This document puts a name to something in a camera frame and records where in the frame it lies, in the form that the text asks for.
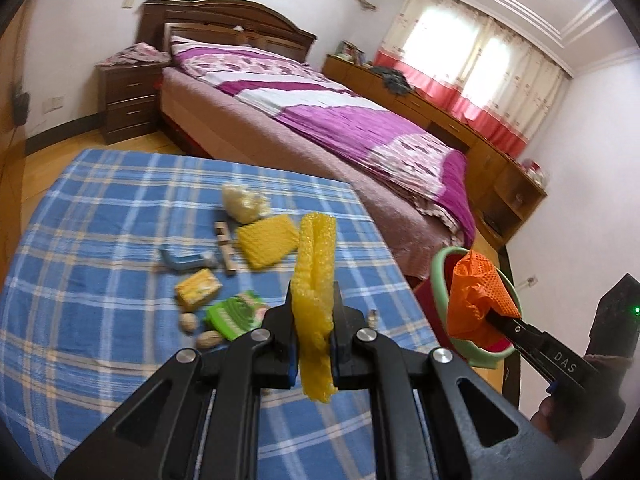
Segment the right hand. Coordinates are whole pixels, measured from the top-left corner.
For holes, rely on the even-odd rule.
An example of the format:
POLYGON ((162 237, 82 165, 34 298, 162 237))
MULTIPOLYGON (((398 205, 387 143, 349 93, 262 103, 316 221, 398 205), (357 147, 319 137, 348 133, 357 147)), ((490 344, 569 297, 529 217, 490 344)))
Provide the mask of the right hand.
POLYGON ((552 396, 547 396, 539 404, 537 411, 533 414, 530 422, 539 431, 553 440, 560 448, 562 448, 578 466, 582 466, 585 460, 593 450, 593 439, 587 436, 572 437, 561 440, 552 428, 552 424, 556 419, 555 402, 552 396))

